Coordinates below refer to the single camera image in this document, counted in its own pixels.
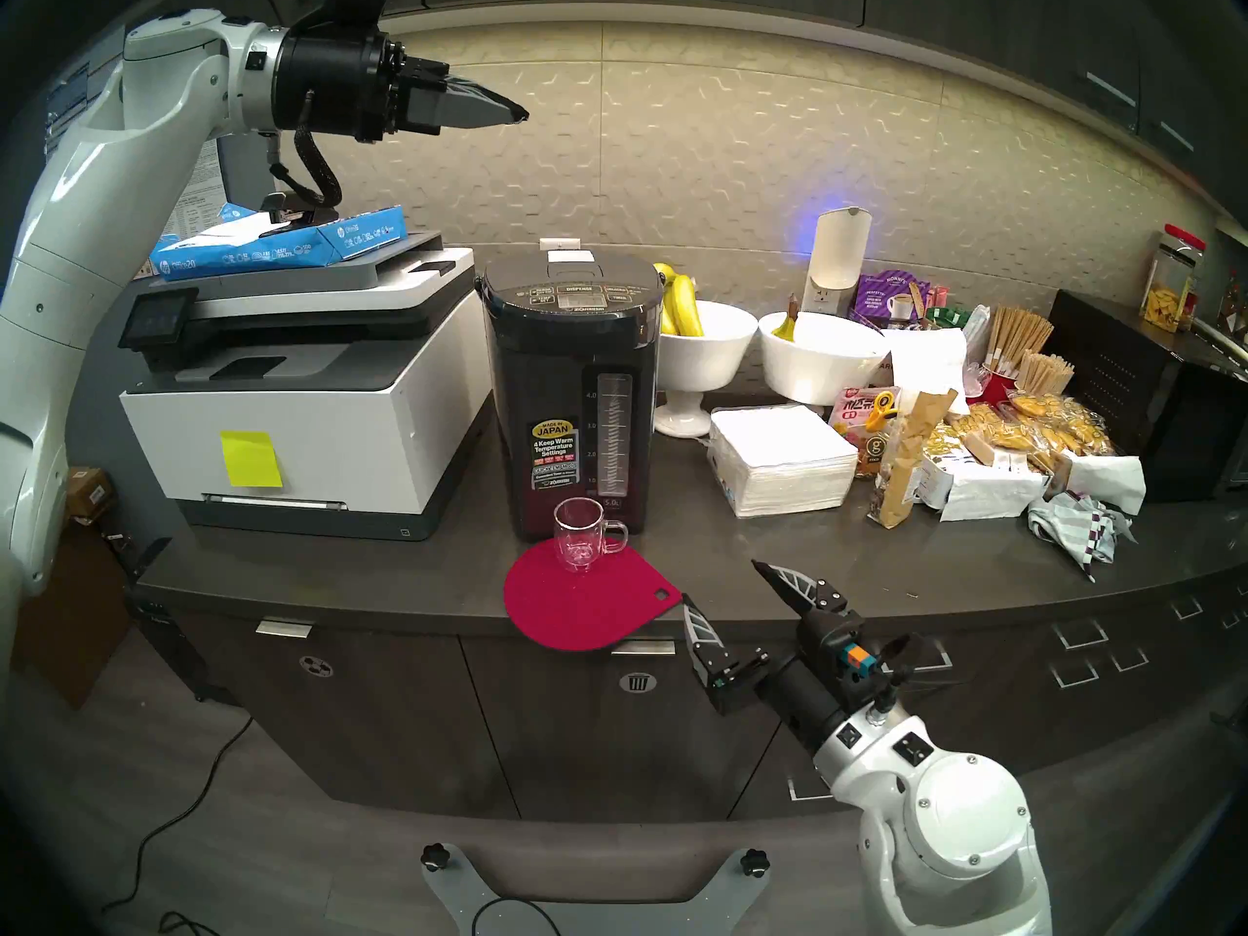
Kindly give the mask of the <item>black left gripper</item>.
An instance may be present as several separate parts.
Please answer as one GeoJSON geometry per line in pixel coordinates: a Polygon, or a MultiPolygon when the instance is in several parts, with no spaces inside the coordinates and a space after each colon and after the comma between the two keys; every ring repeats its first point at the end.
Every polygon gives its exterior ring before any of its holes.
{"type": "MultiPolygon", "coordinates": [[[[313,134],[377,142],[391,127],[388,105],[397,44],[377,27],[322,24],[290,27],[277,50],[271,89],[272,122],[313,134]]],[[[447,64],[406,57],[394,84],[396,132],[437,136],[443,129],[513,126],[527,109],[457,76],[447,64]]]]}

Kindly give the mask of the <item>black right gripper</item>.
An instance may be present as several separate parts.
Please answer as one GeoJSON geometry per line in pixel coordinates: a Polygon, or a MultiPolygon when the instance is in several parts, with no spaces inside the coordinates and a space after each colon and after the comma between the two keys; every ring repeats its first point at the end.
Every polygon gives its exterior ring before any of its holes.
{"type": "Polygon", "coordinates": [[[751,565],[797,614],[795,639],[728,646],[690,595],[681,597],[693,671],[719,715],[761,699],[815,755],[850,718],[892,698],[881,659],[865,648],[865,619],[830,582],[753,559],[751,565]]]}

